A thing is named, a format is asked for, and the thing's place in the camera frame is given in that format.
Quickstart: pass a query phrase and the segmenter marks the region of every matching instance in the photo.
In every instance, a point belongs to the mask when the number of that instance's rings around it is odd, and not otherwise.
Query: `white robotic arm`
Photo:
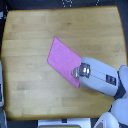
[[[82,86],[115,98],[109,112],[104,113],[94,128],[128,127],[128,67],[121,66],[119,74],[113,67],[89,57],[72,73]]]

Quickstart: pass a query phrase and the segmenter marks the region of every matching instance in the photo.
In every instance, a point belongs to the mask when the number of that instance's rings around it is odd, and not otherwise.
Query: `wooden surface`
[[[54,36],[81,57],[117,70],[126,64],[116,7],[10,11],[1,55],[8,119],[99,117],[113,103],[104,94],[75,88],[47,63]]]

